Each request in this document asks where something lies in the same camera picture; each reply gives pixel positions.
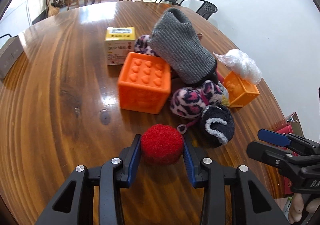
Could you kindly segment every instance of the orange silicone cube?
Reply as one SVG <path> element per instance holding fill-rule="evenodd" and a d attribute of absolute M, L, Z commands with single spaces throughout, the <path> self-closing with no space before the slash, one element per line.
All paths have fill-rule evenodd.
<path fill-rule="evenodd" d="M 243 107 L 260 94 L 255 85 L 232 71 L 224 78 L 223 86 L 229 92 L 230 108 Z"/>
<path fill-rule="evenodd" d="M 158 114 L 171 91 L 170 66 L 160 57 L 131 52 L 118 79 L 120 108 Z"/>

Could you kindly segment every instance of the pink string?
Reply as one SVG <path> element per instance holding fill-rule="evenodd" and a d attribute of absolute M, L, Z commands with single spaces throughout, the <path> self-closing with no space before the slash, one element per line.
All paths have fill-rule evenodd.
<path fill-rule="evenodd" d="M 201 94 L 200 94 L 201 99 L 204 101 L 205 106 L 209 105 L 209 101 L 207 99 L 207 97 L 204 95 L 203 91 L 201 90 Z M 186 127 L 189 128 L 192 125 L 195 125 L 198 121 L 199 121 L 200 117 L 196 118 L 195 120 L 189 122 L 186 124 Z"/>
<path fill-rule="evenodd" d="M 209 101 L 207 99 L 206 96 L 204 96 L 203 91 L 201 90 L 201 94 L 200 94 L 201 99 L 204 101 L 205 106 L 209 105 Z"/>

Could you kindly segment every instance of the metal screw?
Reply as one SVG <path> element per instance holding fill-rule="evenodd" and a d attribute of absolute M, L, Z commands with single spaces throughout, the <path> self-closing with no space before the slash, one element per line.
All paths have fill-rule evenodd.
<path fill-rule="evenodd" d="M 211 164 L 212 163 L 212 159 L 211 158 L 204 158 L 202 159 L 202 162 L 204 162 L 205 164 Z"/>
<path fill-rule="evenodd" d="M 245 165 L 239 166 L 239 169 L 240 169 L 241 172 L 247 172 L 249 170 L 249 168 L 247 166 L 245 166 Z"/>
<path fill-rule="evenodd" d="M 82 172 L 84 170 L 84 165 L 79 165 L 76 167 L 77 172 Z"/>
<path fill-rule="evenodd" d="M 113 158 L 112 160 L 111 160 L 111 163 L 112 164 L 119 164 L 121 162 L 121 159 L 120 158 Z"/>

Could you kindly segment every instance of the pink leopard print fabric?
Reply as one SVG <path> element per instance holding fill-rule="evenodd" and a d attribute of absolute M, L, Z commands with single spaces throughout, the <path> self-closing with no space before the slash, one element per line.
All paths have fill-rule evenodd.
<path fill-rule="evenodd" d="M 184 87 L 175 91 L 170 103 L 172 113 L 185 119 L 196 119 L 206 107 L 201 94 L 207 98 L 211 105 L 217 105 L 222 101 L 222 91 L 219 86 L 211 80 L 207 80 L 196 89 Z"/>

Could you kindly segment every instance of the yellow medicine box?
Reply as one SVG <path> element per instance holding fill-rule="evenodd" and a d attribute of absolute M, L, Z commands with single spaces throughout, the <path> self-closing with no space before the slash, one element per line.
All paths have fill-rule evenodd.
<path fill-rule="evenodd" d="M 134 52 L 135 40 L 134 27 L 107 28 L 105 42 L 108 65 L 123 64 L 127 54 Z"/>

